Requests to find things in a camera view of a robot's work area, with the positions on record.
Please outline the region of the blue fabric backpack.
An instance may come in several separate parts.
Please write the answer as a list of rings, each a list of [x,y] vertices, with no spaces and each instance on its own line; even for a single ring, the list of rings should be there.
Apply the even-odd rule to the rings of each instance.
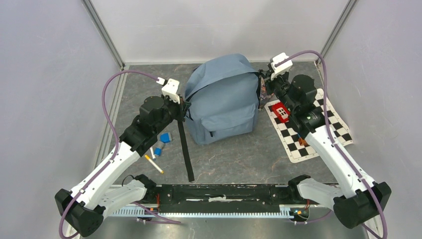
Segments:
[[[191,105],[186,126],[198,145],[254,130],[261,83],[258,72],[239,53],[211,59],[192,71],[184,91]]]

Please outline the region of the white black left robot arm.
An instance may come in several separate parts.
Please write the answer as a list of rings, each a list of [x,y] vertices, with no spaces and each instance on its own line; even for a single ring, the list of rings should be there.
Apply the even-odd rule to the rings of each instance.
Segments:
[[[164,95],[151,96],[144,100],[139,114],[117,139],[110,154],[70,191],[61,189],[56,193],[55,201],[61,215],[61,238],[65,238],[65,222],[76,230],[76,235],[87,237],[117,210],[140,200],[150,203],[156,198],[156,189],[138,178],[113,191],[109,191],[109,188],[130,165],[149,151],[158,141],[159,133],[174,120],[180,127],[188,179],[194,179],[183,128],[183,121],[190,106],[191,103],[183,98],[175,102]]]

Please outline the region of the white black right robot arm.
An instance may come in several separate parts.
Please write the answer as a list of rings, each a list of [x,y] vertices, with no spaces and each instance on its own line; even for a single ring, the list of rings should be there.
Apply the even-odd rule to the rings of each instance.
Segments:
[[[293,203],[304,199],[332,210],[346,228],[363,225],[382,216],[391,196],[386,182],[376,182],[341,144],[328,114],[327,97],[308,75],[289,79],[288,72],[258,72],[266,92],[273,94],[288,114],[288,126],[315,150],[338,182],[338,187],[320,183],[309,175],[289,181],[288,198]]]

